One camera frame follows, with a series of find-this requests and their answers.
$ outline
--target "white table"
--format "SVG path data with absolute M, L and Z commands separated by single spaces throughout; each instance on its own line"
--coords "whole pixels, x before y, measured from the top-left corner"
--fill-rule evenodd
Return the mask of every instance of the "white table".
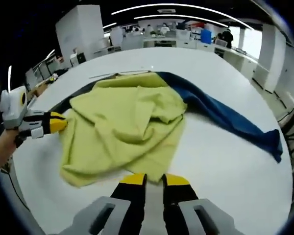
M 279 128 L 272 111 L 250 83 L 214 53 L 183 48 L 144 48 L 85 62 L 61 76 L 32 109 L 49 110 L 91 81 L 122 71 L 170 71 L 237 110 L 263 131 Z M 272 235 L 287 221 L 292 198 L 292 169 L 286 143 L 278 164 L 264 150 L 206 118 L 186 114 L 187 124 L 169 173 L 185 177 L 198 197 L 208 198 L 235 220 L 245 235 Z M 17 178 L 35 219 L 46 233 L 58 233 L 96 198 L 109 196 L 120 178 L 115 172 L 77 189 L 59 176 L 58 136 L 26 140 L 14 154 Z

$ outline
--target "yellow cloth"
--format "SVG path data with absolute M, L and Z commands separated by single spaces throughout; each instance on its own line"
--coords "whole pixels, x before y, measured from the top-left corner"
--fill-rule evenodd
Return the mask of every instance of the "yellow cloth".
M 184 128 L 187 105 L 155 73 L 97 82 L 70 100 L 60 133 L 60 175 L 73 186 L 123 167 L 158 181 L 166 173 Z

